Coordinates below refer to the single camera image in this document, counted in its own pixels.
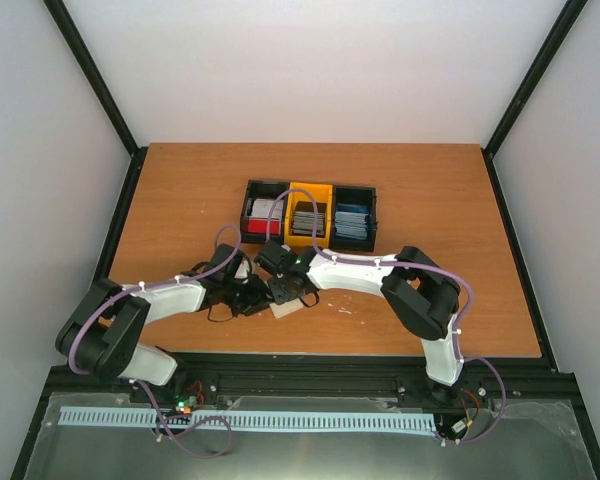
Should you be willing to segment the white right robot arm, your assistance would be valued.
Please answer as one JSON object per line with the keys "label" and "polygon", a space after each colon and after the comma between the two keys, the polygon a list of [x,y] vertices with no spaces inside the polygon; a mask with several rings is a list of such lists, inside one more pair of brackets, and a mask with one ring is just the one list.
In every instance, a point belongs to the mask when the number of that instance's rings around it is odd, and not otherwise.
{"label": "white right robot arm", "polygon": [[429,379],[446,386],[459,379],[464,360],[454,322],[461,288],[456,277],[418,248],[385,256],[312,247],[295,253],[269,241],[255,264],[270,275],[267,284],[278,305],[333,289],[383,298],[403,327],[421,340]]}

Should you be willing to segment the beige card holder wallet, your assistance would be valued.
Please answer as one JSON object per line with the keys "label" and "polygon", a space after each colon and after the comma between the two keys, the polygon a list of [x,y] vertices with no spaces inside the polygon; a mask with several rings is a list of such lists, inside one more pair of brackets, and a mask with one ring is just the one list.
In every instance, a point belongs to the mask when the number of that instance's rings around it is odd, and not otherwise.
{"label": "beige card holder wallet", "polygon": [[283,304],[271,303],[269,305],[269,308],[273,316],[276,319],[280,319],[296,311],[302,310],[304,308],[304,305],[299,299],[294,299]]}

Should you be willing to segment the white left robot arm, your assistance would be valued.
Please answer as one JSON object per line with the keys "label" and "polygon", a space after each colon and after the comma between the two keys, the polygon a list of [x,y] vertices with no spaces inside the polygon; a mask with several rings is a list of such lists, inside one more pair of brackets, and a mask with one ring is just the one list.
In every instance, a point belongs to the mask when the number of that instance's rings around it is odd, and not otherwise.
{"label": "white left robot arm", "polygon": [[141,380],[152,384],[166,402],[181,400],[188,378],[174,357],[143,345],[140,337],[152,322],[179,314],[209,311],[222,304],[233,318],[269,307],[269,287],[238,248],[221,244],[207,262],[173,278],[120,285],[95,281],[55,339],[56,350],[72,371],[101,381]]}

